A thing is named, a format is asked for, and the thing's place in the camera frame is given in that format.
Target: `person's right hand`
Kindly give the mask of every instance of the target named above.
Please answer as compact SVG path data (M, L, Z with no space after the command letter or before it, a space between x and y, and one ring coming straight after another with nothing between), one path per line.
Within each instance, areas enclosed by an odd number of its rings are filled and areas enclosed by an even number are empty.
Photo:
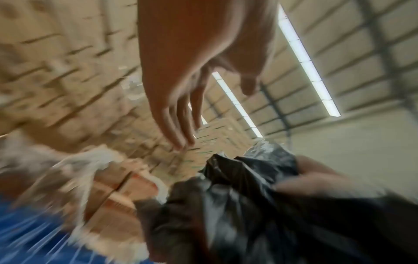
M257 90L274 51L277 8L277 0L138 0L145 93L176 149L195 142L215 67L239 74L244 94Z

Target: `crumpled black plastic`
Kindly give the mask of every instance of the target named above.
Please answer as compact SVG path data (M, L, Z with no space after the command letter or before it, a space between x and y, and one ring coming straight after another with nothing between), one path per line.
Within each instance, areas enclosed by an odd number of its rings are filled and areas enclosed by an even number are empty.
M416 263L418 206L391 193L349 198L279 194L295 157L259 142L244 157L213 155L165 204L137 201L154 261Z

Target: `wall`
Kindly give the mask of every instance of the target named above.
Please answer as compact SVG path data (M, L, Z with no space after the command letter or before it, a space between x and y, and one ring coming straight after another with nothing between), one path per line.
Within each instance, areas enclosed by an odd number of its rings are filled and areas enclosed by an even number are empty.
M418 124L399 107L296 130L292 151L404 194L418 190Z

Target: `metal beam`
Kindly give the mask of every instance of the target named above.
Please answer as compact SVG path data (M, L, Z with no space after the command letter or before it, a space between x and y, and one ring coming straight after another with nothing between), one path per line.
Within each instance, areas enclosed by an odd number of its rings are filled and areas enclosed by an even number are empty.
M376 16L373 11L373 7L370 0L356 0L362 17L367 23L367 30L372 38L373 44L381 58L383 69L385 70L390 84L392 94L396 96L400 101L401 105L412 115L414 120L418 123L418 110L415 106L414 101L409 96L405 83L400 75L399 67L397 66L395 59L386 45L386 39L381 29Z
M209 98L205 96L205 100L208 103L209 108L212 108L213 111L216 113L216 117L217 118L222 118L222 114L218 111L218 109L215 107L215 105L212 104L212 102L209 100Z
M290 124L287 121L286 116L283 114L280 108L275 104L275 100L271 97L270 92L266 89L266 86L263 82L260 82L260 91L267 98L269 105L273 108L274 112L276 112L277 116L283 122L284 129L286 131L287 146L289 149L291 149L292 148L292 133L290 131Z

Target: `warehouse ceiling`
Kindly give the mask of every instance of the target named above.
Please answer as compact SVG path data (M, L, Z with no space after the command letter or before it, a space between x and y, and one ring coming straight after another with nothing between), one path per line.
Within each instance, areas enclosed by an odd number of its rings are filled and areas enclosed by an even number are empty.
M274 137L387 100L398 99L416 111L410 96L418 91L418 1L281 0L281 6L276 53L261 91L246 97L237 75L219 71L249 118L212 78L202 114L208 122L229 116L256 138L251 126L263 137ZM284 28L286 18L297 36ZM307 58L295 55L298 38ZM309 69L309 60L319 75Z

